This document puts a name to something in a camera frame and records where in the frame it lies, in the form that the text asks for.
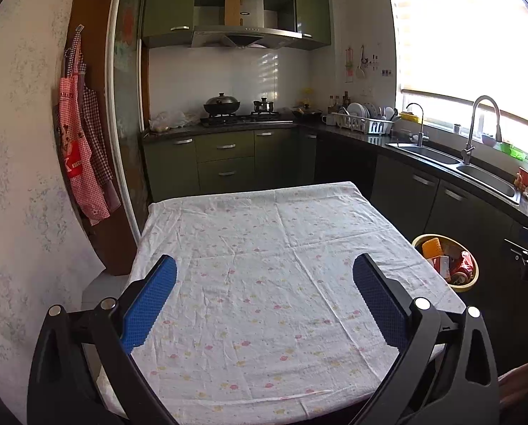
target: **trash bin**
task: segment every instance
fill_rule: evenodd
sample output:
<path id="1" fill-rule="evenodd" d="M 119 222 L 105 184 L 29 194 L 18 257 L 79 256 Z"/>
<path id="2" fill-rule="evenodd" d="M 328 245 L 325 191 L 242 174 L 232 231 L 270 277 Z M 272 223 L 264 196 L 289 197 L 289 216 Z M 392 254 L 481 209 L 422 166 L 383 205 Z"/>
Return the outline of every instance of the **trash bin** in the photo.
<path id="1" fill-rule="evenodd" d="M 454 285 L 454 284 L 450 284 L 449 285 L 450 288 L 453 289 L 453 291 L 455 291 L 455 292 L 466 292 L 466 291 L 469 291 L 469 289 L 471 289 L 477 283 L 477 280 L 478 280 L 478 264 L 477 264 L 477 261 L 475 260 L 475 256 L 473 255 L 473 253 L 471 251 L 469 251 L 466 247 L 464 247 L 462 244 L 459 244 L 454 239 L 447 238 L 447 236 L 443 236 L 443 235 L 440 235 L 440 234 L 434 234 L 434 233 L 422 234 L 422 235 L 418 236 L 416 239 L 414 239 L 411 242 L 411 245 L 413 247 L 417 247 L 420 244 L 425 243 L 426 241 L 429 241 L 432 238 L 439 238 L 439 241 L 442 244 L 450 243 L 450 244 L 456 245 L 457 247 L 462 248 L 463 250 L 469 252 L 469 254 L 471 255 L 471 258 L 473 259 L 474 278 L 469 283 L 463 284 L 461 286 L 457 286 L 457 285 Z"/>

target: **blue gripper pad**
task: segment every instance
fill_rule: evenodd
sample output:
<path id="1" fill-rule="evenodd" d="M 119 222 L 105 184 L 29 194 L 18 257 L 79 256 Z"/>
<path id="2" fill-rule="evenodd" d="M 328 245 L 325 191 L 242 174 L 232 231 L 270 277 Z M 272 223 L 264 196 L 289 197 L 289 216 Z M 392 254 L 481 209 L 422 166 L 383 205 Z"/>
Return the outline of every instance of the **blue gripper pad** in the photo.
<path id="1" fill-rule="evenodd" d="M 127 354 L 146 341 L 150 329 L 175 286 L 176 279 L 177 265 L 173 257 L 167 256 L 158 264 L 124 316 L 120 341 Z"/>
<path id="2" fill-rule="evenodd" d="M 368 254 L 356 258 L 353 264 L 353 280 L 356 287 L 386 343 L 401 352 L 409 343 L 409 318 L 403 307 L 396 302 L 383 276 Z"/>

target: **green dish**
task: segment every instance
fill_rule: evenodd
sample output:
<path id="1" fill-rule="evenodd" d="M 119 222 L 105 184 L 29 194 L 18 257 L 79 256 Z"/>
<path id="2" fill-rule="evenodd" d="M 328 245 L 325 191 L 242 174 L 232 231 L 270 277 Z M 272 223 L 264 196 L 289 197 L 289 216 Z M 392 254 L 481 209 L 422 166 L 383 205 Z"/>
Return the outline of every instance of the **green dish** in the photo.
<path id="1" fill-rule="evenodd" d="M 500 144 L 500 151 L 516 158 L 517 160 L 520 160 L 521 162 L 526 159 L 526 154 L 522 150 L 517 147 L 514 147 L 512 144 L 509 144 L 507 142 L 503 142 Z"/>

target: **stainless steel sink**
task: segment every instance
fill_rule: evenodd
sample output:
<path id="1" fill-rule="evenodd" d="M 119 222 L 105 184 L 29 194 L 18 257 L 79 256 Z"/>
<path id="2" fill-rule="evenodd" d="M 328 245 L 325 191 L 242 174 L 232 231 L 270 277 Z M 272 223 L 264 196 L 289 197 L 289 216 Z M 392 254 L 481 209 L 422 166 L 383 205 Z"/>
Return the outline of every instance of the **stainless steel sink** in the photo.
<path id="1" fill-rule="evenodd" d="M 449 156 L 448 154 L 438 152 L 437 150 L 433 150 L 432 148 L 428 147 L 418 147 L 415 144 L 388 144 L 388 146 L 399 148 L 400 150 L 404 150 L 408 153 L 415 153 L 419 156 L 423 156 L 425 158 L 428 158 L 434 162 L 441 163 L 441 164 L 459 164 L 461 160 L 458 160 L 456 158 L 453 158 L 452 156 Z"/>
<path id="2" fill-rule="evenodd" d="M 494 190 L 500 192 L 507 198 L 514 198 L 514 196 L 516 195 L 516 190 L 513 185 L 510 185 L 508 182 L 503 181 L 497 176 L 494 176 L 491 173 L 484 171 L 476 166 L 462 164 L 456 167 L 455 169 L 475 180 L 478 180 L 480 183 L 483 183 L 493 188 Z"/>
<path id="3" fill-rule="evenodd" d="M 516 191 L 514 186 L 501 178 L 473 165 L 465 165 L 446 153 L 438 152 L 428 147 L 418 147 L 416 144 L 387 144 L 390 147 L 402 150 L 407 153 L 413 153 L 421 156 L 431 162 L 438 163 L 455 172 L 463 174 L 466 177 L 496 191 L 514 204 L 520 203 L 520 192 Z"/>

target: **sponge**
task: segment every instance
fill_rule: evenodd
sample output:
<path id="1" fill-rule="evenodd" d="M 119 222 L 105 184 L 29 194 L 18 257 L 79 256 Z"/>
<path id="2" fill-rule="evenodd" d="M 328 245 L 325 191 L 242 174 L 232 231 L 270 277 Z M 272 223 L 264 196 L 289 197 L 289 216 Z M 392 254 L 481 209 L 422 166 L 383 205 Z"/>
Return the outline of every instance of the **sponge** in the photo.
<path id="1" fill-rule="evenodd" d="M 443 249 L 439 242 L 439 238 L 432 238 L 422 244 L 422 252 L 426 259 L 432 259 L 433 257 L 438 257 L 438 255 L 443 255 Z"/>

